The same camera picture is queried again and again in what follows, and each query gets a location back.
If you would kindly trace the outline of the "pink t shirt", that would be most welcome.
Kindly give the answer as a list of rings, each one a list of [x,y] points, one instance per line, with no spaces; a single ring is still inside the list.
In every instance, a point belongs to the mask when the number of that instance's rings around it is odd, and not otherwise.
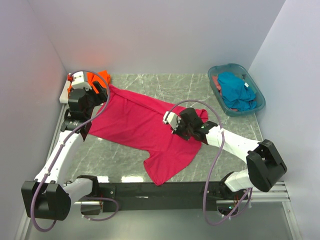
[[[110,86],[110,101],[92,121],[90,135],[147,151],[144,168],[157,186],[186,168],[202,143],[172,134],[163,116],[174,105],[143,94]]]

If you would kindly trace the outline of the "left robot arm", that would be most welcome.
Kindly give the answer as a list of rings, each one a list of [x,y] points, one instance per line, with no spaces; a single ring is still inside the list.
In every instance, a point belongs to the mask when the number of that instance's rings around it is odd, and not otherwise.
[[[33,221],[45,219],[63,221],[72,204],[85,197],[96,200],[100,195],[98,178],[80,175],[73,183],[64,186],[65,177],[78,148],[85,141],[95,117],[96,106],[106,107],[110,88],[98,81],[91,88],[72,88],[68,94],[68,108],[64,113],[58,141],[43,169],[32,181],[21,187],[27,216]]]

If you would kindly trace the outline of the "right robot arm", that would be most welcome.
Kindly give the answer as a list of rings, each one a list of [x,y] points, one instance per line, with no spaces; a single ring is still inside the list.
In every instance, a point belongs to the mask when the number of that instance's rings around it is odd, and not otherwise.
[[[167,111],[162,121],[182,139],[194,138],[221,148],[247,165],[246,170],[231,172],[221,180],[219,193],[226,200],[232,199],[237,191],[248,188],[268,192],[288,170],[272,141],[251,140],[225,130],[215,122],[203,121],[192,107],[179,114]]]

